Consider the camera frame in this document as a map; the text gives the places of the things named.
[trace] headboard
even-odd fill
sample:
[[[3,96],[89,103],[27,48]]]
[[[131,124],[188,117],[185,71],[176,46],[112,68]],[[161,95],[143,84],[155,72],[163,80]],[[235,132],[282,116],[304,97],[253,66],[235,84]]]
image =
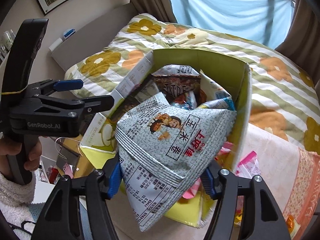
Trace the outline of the headboard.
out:
[[[60,44],[51,57],[67,71],[86,57],[101,51],[138,14],[132,3],[117,7],[77,30]]]

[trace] yellow band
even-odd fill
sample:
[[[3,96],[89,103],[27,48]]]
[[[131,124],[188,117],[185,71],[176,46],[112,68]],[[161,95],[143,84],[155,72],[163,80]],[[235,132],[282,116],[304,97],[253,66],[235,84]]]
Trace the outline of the yellow band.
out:
[[[27,87],[25,87],[24,89],[20,90],[20,91],[14,91],[14,92],[2,92],[1,95],[13,95],[13,94],[20,94],[21,92],[23,92]]]

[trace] floral comforter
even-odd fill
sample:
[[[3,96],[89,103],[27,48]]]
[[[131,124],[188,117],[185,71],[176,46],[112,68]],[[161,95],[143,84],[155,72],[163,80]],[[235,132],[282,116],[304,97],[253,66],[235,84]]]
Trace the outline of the floral comforter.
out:
[[[73,92],[78,97],[106,95],[147,52],[162,48],[203,49],[247,62],[252,70],[250,123],[320,155],[320,106],[312,80],[289,59],[254,41],[140,14],[103,51],[72,66],[65,79],[84,81]]]

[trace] light blue curtain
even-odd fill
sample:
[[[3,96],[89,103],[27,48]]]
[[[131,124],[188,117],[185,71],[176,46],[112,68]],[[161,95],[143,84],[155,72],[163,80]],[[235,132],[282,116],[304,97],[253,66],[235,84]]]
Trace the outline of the light blue curtain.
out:
[[[291,0],[171,0],[177,22],[228,33],[272,49],[284,41],[294,12]]]

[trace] wall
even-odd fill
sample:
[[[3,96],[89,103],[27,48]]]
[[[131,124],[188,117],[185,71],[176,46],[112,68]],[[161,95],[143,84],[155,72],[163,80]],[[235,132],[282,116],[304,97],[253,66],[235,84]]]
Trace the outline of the wall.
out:
[[[17,33],[21,23],[29,18],[48,18],[49,24],[42,46],[31,70],[29,83],[46,79],[63,79],[64,72],[50,57],[49,46],[68,28],[80,29],[107,11],[128,3],[130,0],[68,0],[44,16],[37,0],[17,0],[0,26],[0,33],[12,29]],[[71,93],[59,97],[70,98]],[[41,138],[43,154],[55,159],[57,152],[49,138]]]

